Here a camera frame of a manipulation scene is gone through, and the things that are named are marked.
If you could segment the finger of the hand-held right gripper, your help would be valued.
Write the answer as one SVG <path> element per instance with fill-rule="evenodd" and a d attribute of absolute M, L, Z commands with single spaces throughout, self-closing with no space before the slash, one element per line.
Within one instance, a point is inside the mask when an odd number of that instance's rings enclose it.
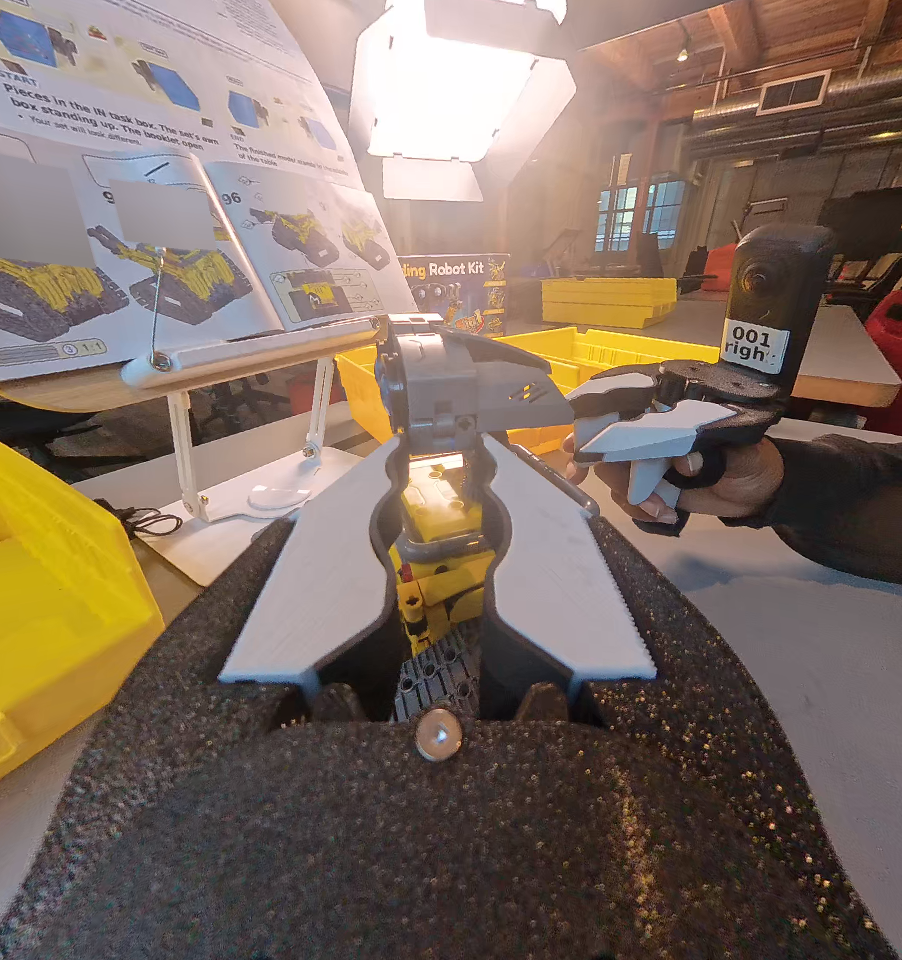
<path fill-rule="evenodd" d="M 737 414 L 730 406 L 685 399 L 667 411 L 650 410 L 634 419 L 618 419 L 588 440 L 576 441 L 576 462 L 629 462 L 675 457 L 691 452 L 698 432 Z"/>
<path fill-rule="evenodd" d="M 612 414 L 645 413 L 655 399 L 659 367 L 613 367 L 568 393 L 573 424 Z"/>

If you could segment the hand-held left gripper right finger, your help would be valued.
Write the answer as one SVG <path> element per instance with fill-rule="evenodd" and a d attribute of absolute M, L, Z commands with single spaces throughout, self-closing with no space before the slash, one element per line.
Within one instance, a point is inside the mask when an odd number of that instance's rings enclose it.
<path fill-rule="evenodd" d="M 494 558 L 484 579 L 481 694 L 653 680 L 657 667 L 597 538 L 600 507 L 522 447 L 474 459 Z"/>

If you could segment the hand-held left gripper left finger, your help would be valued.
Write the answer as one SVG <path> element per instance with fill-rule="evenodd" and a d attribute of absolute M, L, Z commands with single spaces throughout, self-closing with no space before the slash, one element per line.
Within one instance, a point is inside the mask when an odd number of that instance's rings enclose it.
<path fill-rule="evenodd" d="M 393 436 L 311 499 L 294 522 L 218 674 L 316 694 L 321 671 L 382 626 L 394 572 L 376 528 L 399 494 L 406 438 Z"/>

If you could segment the yellow grey brick robot model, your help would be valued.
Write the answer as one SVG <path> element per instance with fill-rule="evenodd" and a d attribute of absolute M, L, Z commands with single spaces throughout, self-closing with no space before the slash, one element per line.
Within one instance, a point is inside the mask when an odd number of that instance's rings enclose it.
<path fill-rule="evenodd" d="M 392 319 L 378 345 L 375 378 L 394 433 L 409 454 L 460 453 L 468 494 L 481 502 L 474 459 L 482 436 L 511 446 L 510 429 L 562 426 L 572 410 L 551 366 L 523 350 L 470 334 L 440 330 L 423 318 Z M 538 683 L 526 694 L 481 694 L 486 721 L 566 722 L 578 694 Z"/>

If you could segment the metal wire page holder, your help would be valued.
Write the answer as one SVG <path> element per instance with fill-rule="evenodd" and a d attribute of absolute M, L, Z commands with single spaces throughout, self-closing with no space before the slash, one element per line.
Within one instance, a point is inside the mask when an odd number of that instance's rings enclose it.
<path fill-rule="evenodd" d="M 135 234 L 137 246 L 147 246 L 157 258 L 151 298 L 151 333 L 147 354 L 148 365 L 161 373 L 172 369 L 172 361 L 158 348 L 159 319 L 167 317 L 162 301 L 175 303 L 179 313 L 188 311 L 188 304 L 201 301 L 194 314 L 207 318 L 206 301 L 217 283 L 207 270 L 216 270 L 208 257 L 217 254 L 215 220 L 205 184 L 200 178 L 200 165 L 189 151 L 169 153 L 162 163 L 145 169 L 136 184 L 138 198 L 128 201 L 129 213 L 135 214 L 135 226 L 125 228 L 125 239 Z"/>

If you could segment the instruction booklet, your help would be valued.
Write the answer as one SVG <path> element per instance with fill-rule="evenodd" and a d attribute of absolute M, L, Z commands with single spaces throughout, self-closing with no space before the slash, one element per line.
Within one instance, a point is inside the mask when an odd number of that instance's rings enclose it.
<path fill-rule="evenodd" d="M 0 129 L 0 382 L 412 309 L 359 187 Z"/>

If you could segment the grey desk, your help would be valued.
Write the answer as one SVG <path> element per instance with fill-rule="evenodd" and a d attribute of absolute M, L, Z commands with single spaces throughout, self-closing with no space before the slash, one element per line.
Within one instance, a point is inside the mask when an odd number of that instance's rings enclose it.
<path fill-rule="evenodd" d="M 304 415 L 198 447 L 212 484 L 297 450 Z M 176 498 L 172 457 L 79 482 L 115 506 Z M 738 654 L 776 712 L 841 862 L 902 957 L 902 586 L 829 570 L 769 530 L 692 519 L 636 529 L 594 477 L 584 489 Z M 99 713 L 0 780 L 0 919 L 17 894 Z"/>

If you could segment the white task instruction sheet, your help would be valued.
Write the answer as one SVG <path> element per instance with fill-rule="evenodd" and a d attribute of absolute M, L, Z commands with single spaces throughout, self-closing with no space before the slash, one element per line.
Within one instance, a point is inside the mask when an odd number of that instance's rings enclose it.
<path fill-rule="evenodd" d="M 325 90 L 264 1 L 0 1 L 0 127 L 363 190 Z"/>

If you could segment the person's right hand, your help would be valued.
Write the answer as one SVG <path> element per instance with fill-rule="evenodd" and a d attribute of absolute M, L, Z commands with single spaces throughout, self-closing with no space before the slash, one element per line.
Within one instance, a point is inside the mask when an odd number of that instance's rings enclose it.
<path fill-rule="evenodd" d="M 630 503 L 630 462 L 597 462 L 590 467 L 577 464 L 573 434 L 564 438 L 562 452 L 570 482 L 580 485 L 589 474 L 594 474 L 626 515 L 661 532 L 670 531 L 679 522 L 679 511 L 733 521 L 755 517 L 773 500 L 783 483 L 785 462 L 781 444 L 779 438 L 770 437 L 752 446 L 728 447 L 721 479 L 713 486 L 683 490 L 674 507 L 656 492 L 640 503 Z"/>

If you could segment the yellow plastic bin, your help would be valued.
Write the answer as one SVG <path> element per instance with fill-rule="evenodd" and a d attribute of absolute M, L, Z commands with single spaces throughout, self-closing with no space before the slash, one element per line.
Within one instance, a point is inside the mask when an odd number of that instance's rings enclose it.
<path fill-rule="evenodd" d="M 121 522 L 0 443 L 0 780 L 108 704 L 164 629 Z"/>
<path fill-rule="evenodd" d="M 553 379 L 571 388 L 596 373 L 620 366 L 659 364 L 671 359 L 716 363 L 717 346 L 680 342 L 607 329 L 560 327 L 507 335 L 500 342 L 543 357 L 552 366 Z"/>
<path fill-rule="evenodd" d="M 335 362 L 352 419 L 373 439 L 383 444 L 393 432 L 374 376 L 376 357 L 376 347 L 368 345 L 337 354 Z M 564 394 L 597 372 L 593 365 L 578 363 L 571 358 L 562 359 L 554 355 L 549 356 L 548 360 L 552 366 L 551 377 Z M 548 427 L 511 429 L 508 438 L 513 445 L 543 455 L 559 450 L 571 430 L 570 422 Z"/>
<path fill-rule="evenodd" d="M 542 321 L 563 327 L 643 330 L 677 304 L 674 278 L 584 277 L 541 281 Z"/>

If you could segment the white book stand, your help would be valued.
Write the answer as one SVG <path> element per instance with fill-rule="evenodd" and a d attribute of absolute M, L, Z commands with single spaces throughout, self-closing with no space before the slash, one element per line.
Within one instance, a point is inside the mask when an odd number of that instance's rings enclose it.
<path fill-rule="evenodd" d="M 391 320 L 414 314 L 376 314 L 236 341 L 215 341 L 165 351 L 172 369 L 157 371 L 142 356 L 125 364 L 92 366 L 7 380 L 0 396 L 55 412 L 92 412 L 166 398 L 181 497 L 171 512 L 183 526 L 161 553 L 205 586 L 248 544 L 254 524 L 292 517 L 346 474 L 357 456 L 324 453 L 326 420 L 337 354 L 386 337 Z M 280 368 L 316 363 L 308 428 L 299 451 L 276 455 L 216 486 L 202 488 L 194 461 L 190 392 Z"/>

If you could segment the colourful toy set box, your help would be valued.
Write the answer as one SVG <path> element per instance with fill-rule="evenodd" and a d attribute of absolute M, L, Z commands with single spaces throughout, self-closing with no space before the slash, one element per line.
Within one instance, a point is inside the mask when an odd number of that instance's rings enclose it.
<path fill-rule="evenodd" d="M 505 335 L 509 261 L 506 253 L 399 257 L 418 311 L 485 338 Z"/>

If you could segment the ceiling air vent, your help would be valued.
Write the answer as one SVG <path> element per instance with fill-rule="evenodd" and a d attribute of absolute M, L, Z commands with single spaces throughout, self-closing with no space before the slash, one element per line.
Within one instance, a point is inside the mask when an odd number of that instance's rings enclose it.
<path fill-rule="evenodd" d="M 819 107 L 824 102 L 832 70 L 820 70 L 764 84 L 755 115 L 789 114 Z"/>

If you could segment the bright softbox lamp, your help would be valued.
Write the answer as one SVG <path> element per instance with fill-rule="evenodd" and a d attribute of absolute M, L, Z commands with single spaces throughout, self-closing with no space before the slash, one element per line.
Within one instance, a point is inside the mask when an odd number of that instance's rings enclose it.
<path fill-rule="evenodd" d="M 349 138 L 389 201 L 500 198 L 574 97 L 568 3 L 392 1 L 359 35 Z"/>

